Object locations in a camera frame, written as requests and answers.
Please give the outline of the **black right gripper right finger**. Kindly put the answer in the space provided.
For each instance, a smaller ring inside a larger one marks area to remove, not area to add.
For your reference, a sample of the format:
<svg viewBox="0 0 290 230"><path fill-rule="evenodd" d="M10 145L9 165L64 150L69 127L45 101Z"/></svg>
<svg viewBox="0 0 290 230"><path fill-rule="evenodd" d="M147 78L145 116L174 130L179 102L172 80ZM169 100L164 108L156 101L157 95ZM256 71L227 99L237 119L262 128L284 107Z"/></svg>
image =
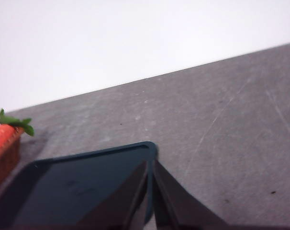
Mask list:
<svg viewBox="0 0 290 230"><path fill-rule="evenodd" d="M154 211L158 230L225 230L230 227L189 194L157 160L154 161Z"/></svg>

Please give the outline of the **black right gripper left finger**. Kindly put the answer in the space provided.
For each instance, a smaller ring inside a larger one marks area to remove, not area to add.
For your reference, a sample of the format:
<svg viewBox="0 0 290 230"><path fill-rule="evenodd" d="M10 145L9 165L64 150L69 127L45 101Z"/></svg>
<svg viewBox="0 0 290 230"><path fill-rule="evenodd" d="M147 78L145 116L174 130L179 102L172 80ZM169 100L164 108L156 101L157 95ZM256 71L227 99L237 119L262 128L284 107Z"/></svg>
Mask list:
<svg viewBox="0 0 290 230"><path fill-rule="evenodd" d="M79 230L142 230L147 209L147 181L147 162L144 161L76 226Z"/></svg>

